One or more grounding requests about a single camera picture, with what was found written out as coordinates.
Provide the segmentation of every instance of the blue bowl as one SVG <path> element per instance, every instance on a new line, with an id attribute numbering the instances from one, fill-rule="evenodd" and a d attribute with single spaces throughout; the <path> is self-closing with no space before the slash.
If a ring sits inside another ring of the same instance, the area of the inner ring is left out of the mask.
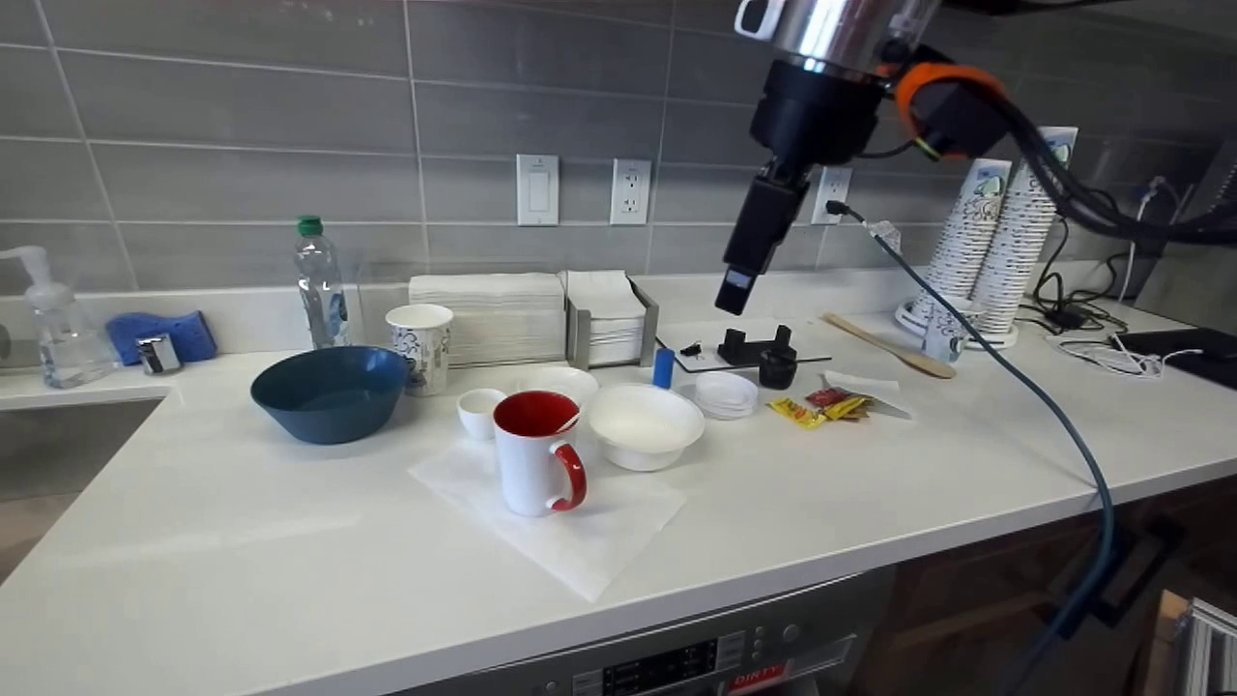
<path id="1" fill-rule="evenodd" d="M 380 435 L 415 379 L 385 350 L 322 350 L 269 365 L 250 400 L 298 442 L 339 446 Z"/>

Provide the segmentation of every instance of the wall outlet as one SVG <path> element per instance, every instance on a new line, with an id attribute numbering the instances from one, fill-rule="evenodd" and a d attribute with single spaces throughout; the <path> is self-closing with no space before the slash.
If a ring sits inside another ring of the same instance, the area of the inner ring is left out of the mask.
<path id="1" fill-rule="evenodd" d="M 852 199 L 852 168 L 818 168 L 811 223 L 838 223 L 844 217 L 831 217 L 825 207 L 847 200 L 847 199 Z"/>
<path id="2" fill-rule="evenodd" d="M 557 156 L 513 156 L 513 223 L 557 223 Z"/>
<path id="3" fill-rule="evenodd" d="M 612 223 L 651 222 L 651 160 L 615 160 L 612 168 Z"/>

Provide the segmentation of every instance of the wall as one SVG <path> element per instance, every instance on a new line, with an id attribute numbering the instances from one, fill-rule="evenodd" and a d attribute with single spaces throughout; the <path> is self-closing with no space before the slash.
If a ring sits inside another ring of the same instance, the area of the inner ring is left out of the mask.
<path id="1" fill-rule="evenodd" d="M 83 290 L 289 284 L 289 222 L 329 217 L 349 275 L 717 270 L 760 150 L 768 62 L 733 0 L 3 0 L 0 249 Z M 1237 118 L 1233 54 L 1121 12 L 938 12 L 931 42 L 1083 124 L 1080 176 L 1186 185 Z M 873 146 L 897 143 L 884 121 Z M 510 160 L 563 160 L 563 223 L 513 230 Z M 644 230 L 606 223 L 606 160 L 653 160 Z M 856 207 L 928 261 L 958 168 L 856 168 Z M 776 266 L 869 254 L 799 223 Z"/>

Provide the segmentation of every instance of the blue sponge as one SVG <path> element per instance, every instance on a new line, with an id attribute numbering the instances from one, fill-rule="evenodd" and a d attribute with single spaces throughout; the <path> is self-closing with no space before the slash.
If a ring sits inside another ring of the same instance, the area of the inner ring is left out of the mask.
<path id="1" fill-rule="evenodd" d="M 120 353 L 120 365 L 142 365 L 141 342 L 165 332 L 182 365 L 219 355 L 217 338 L 205 325 L 205 315 L 159 316 L 159 315 L 116 315 L 108 338 Z"/>

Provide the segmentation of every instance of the dishwasher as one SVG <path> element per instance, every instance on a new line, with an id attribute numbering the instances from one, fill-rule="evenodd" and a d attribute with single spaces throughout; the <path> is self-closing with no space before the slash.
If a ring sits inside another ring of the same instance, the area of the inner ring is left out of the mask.
<path id="1" fill-rule="evenodd" d="M 402 696 L 835 696 L 884 614 L 892 567 L 540 653 Z"/>

